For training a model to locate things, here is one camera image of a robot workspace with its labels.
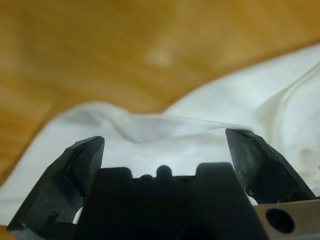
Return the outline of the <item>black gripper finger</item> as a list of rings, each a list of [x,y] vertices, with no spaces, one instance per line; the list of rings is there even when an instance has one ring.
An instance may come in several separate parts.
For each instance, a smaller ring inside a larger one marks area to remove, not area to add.
[[[225,130],[235,173],[258,204],[315,200],[317,197],[289,162],[250,130]]]
[[[19,240],[70,240],[76,213],[101,168],[104,146],[105,139],[94,136],[66,148],[44,171],[6,230]]]

